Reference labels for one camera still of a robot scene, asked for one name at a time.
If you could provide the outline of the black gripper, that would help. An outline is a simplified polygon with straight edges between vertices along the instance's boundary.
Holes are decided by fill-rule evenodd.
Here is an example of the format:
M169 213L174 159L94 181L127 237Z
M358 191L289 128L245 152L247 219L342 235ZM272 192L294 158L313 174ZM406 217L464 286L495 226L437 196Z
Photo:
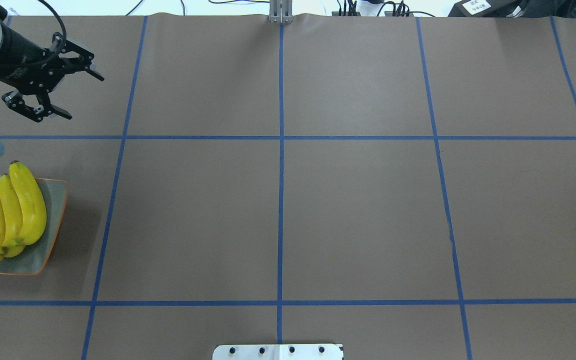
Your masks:
M52 51L58 56L44 64L30 66L53 53L0 22L0 82L16 89L3 94L2 101L11 111L35 123L51 116L73 119L66 109L54 105L48 95L65 75L85 72L101 82L105 80L96 70L91 50L61 33L54 33L52 40ZM38 104L29 105L23 95L35 95Z

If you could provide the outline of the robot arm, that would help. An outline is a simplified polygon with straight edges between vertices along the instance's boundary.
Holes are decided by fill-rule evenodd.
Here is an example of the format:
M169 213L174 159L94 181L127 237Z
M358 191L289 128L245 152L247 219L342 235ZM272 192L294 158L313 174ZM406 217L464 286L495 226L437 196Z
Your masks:
M60 30L49 47L41 47L6 24L7 10L0 5L0 82L13 89L1 96L8 109L35 123L58 116L73 115L55 105L50 95L67 75L87 73L99 81L105 77L96 70L94 53L70 39L57 11L42 2L57 21Z

